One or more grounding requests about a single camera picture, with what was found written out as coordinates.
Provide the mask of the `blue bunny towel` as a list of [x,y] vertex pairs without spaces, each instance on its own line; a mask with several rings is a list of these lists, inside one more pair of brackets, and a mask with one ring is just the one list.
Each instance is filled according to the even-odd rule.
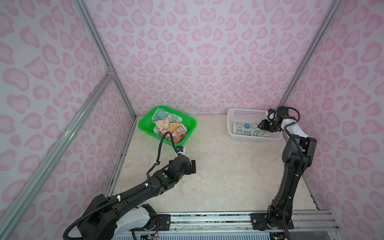
[[262,130],[259,128],[258,123],[248,124],[233,122],[234,134],[243,135],[243,136],[253,136],[253,137],[269,137],[270,132]]

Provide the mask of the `orange blue patterned towel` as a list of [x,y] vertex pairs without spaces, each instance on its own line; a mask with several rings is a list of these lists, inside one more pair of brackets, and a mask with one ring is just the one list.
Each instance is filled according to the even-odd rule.
[[154,133],[162,137],[166,132],[172,134],[175,144],[180,143],[187,136],[187,128],[181,123],[170,122],[168,118],[155,121]]

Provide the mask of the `green plastic basket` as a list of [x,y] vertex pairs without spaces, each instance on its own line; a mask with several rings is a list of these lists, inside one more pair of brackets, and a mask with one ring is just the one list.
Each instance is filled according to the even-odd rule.
[[187,132],[186,132],[186,136],[184,138],[181,138],[181,140],[176,144],[176,146],[181,146],[183,145],[186,140],[190,137],[190,135],[192,134],[192,132],[195,130],[196,126],[197,126],[197,121],[193,118],[193,117],[190,117],[190,116],[187,116],[181,112],[178,112],[176,110],[173,110],[171,108],[168,108],[166,106],[157,106],[157,107],[154,107],[151,111],[149,111],[149,113],[147,113],[138,123],[138,127],[141,131],[149,134],[150,136],[154,137],[154,138],[157,138],[158,140],[161,139],[160,136],[158,136],[156,133],[155,133],[155,123],[153,121],[153,118],[155,116],[155,113],[158,111],[158,110],[164,110],[164,112],[167,112],[167,113],[170,113],[170,114],[173,114],[173,115],[176,115],[178,116],[179,118],[181,118],[181,124],[183,124],[186,129],[187,129]]

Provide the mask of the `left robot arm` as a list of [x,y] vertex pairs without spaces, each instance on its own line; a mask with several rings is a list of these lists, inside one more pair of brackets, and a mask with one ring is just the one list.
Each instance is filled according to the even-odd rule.
[[65,230],[63,238],[71,239],[77,227],[82,240],[111,240],[126,231],[158,227],[156,211],[144,202],[172,189],[184,175],[196,173],[196,162],[178,154],[169,165],[156,171],[147,181],[123,193],[96,196],[83,215]]

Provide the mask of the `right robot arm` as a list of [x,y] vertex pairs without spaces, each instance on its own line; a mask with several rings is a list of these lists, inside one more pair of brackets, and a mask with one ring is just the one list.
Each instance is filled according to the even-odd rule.
[[284,132],[288,141],[282,153],[284,173],[279,190],[269,205],[261,222],[254,220],[255,229],[282,229],[287,231],[293,214],[293,201],[299,181],[312,165],[317,140],[307,135],[299,126],[301,115],[293,107],[280,106],[269,109],[267,118],[259,124],[261,130],[270,133]]

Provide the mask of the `white plastic basket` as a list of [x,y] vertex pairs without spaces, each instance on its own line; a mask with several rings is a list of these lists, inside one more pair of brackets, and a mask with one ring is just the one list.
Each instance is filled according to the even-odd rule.
[[267,118],[267,110],[229,108],[227,113],[228,133],[232,140],[242,142],[271,143],[283,138],[281,132],[267,132],[258,125]]

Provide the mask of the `light green towel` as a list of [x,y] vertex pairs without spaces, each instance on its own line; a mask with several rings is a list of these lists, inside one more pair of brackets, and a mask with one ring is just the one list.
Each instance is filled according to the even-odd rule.
[[178,124],[180,124],[183,121],[183,119],[178,115],[175,115],[164,109],[157,109],[152,117],[152,122],[156,123],[157,121],[163,120],[163,119],[168,119],[170,123],[178,123]]

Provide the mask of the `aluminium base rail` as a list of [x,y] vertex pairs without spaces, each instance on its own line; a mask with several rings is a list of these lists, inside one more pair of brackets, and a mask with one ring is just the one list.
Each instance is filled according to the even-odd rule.
[[[168,231],[126,231],[111,240],[285,240],[282,229],[253,229],[251,214],[262,212],[182,212],[170,215]],[[294,211],[288,225],[291,240],[341,240],[329,211]]]

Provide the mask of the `diagonal aluminium frame bar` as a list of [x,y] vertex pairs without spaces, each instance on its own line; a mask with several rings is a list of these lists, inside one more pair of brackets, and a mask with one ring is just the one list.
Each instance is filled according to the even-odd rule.
[[113,73],[108,73],[104,76],[103,80],[80,108],[77,115],[70,122],[59,140],[54,144],[37,170],[22,188],[19,195],[10,205],[7,212],[1,219],[2,240],[10,238],[15,228],[18,226],[19,222],[22,220],[30,205],[40,192],[41,188],[48,180],[54,168],[64,156],[75,136],[78,134],[90,113],[93,111],[104,91],[108,88],[109,84],[113,80],[113,77]]

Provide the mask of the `right corner frame post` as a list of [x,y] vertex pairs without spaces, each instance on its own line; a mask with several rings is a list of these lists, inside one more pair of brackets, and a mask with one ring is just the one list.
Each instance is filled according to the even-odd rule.
[[298,65],[297,70],[295,71],[280,103],[280,106],[284,106],[288,98],[290,97],[291,93],[293,92],[296,84],[299,82],[305,68],[307,67],[308,63],[311,61],[312,56],[315,54],[315,51],[317,50],[318,46],[320,45],[320,42],[322,38],[327,33],[328,29],[331,27],[332,22],[334,18],[337,16],[339,10],[342,8],[344,1],[342,0],[333,0],[331,2],[330,7],[328,8],[321,24],[319,25],[313,39],[311,40],[309,47],[307,51],[305,52],[300,64]]

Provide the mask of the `corner frame post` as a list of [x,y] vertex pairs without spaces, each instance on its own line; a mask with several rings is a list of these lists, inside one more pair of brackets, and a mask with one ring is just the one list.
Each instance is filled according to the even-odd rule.
[[280,106],[284,106],[288,98],[290,97],[291,93],[293,92],[296,84],[299,82],[305,68],[307,67],[308,63],[311,61],[312,56],[315,54],[315,51],[317,50],[318,46],[320,45],[320,42],[322,38],[327,33],[328,29],[331,27],[332,22],[334,18],[337,16],[339,10],[342,8],[344,1],[342,0],[333,0],[331,2],[330,7],[328,8],[321,24],[319,25],[313,39],[311,40],[309,47],[307,51],[305,52],[300,64],[298,65],[297,70],[295,71],[280,103]]
[[136,119],[136,114],[134,113],[134,110],[133,110],[133,107],[128,99],[128,95],[127,93],[125,92],[124,88],[123,88],[123,84],[121,83],[121,80],[116,72],[116,69],[111,61],[111,58],[107,52],[107,49],[103,43],[103,40],[96,28],[96,24],[94,23],[93,21],[93,18],[89,12],[89,9],[87,7],[87,4],[85,1],[83,0],[74,0],[73,1],[75,6],[77,7],[84,23],[85,23],[85,26],[86,28],[88,29],[92,39],[93,39],[93,42],[101,56],[101,59],[103,60],[108,72],[110,73],[111,75],[111,78],[116,86],[116,88],[118,89],[118,92],[120,94],[120,96],[122,97],[123,99],[123,103],[125,104],[126,108],[128,109],[131,117],[135,120]]

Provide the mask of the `left corner frame post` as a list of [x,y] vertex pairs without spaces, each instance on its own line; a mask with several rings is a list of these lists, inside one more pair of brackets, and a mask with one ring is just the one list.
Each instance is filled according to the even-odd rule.
[[125,104],[126,108],[128,109],[131,117],[135,120],[136,119],[136,114],[134,113],[134,110],[133,110],[133,107],[128,99],[128,95],[127,93],[125,92],[124,88],[123,88],[123,84],[121,83],[121,80],[116,72],[116,69],[111,61],[111,58],[107,52],[107,49],[103,43],[103,40],[96,28],[96,24],[94,23],[93,21],[93,18],[89,12],[89,9],[87,7],[87,4],[85,1],[83,0],[74,0],[73,1],[75,6],[77,7],[84,23],[85,23],[85,26],[86,28],[88,29],[92,39],[93,39],[93,42],[101,56],[101,59],[103,60],[108,72],[110,73],[111,75],[111,78],[116,86],[116,88],[118,89],[118,92],[120,94],[120,96],[122,97],[123,99],[123,103]]

